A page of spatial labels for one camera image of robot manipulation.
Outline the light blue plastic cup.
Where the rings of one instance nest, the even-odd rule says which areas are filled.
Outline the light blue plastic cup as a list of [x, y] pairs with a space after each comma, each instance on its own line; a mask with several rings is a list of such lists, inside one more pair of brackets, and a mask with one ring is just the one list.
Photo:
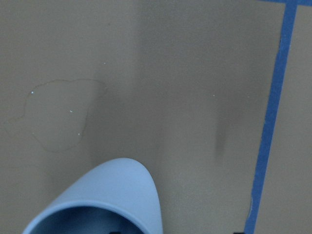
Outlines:
[[138, 161], [95, 167], [38, 214], [25, 234], [161, 234], [156, 185]]

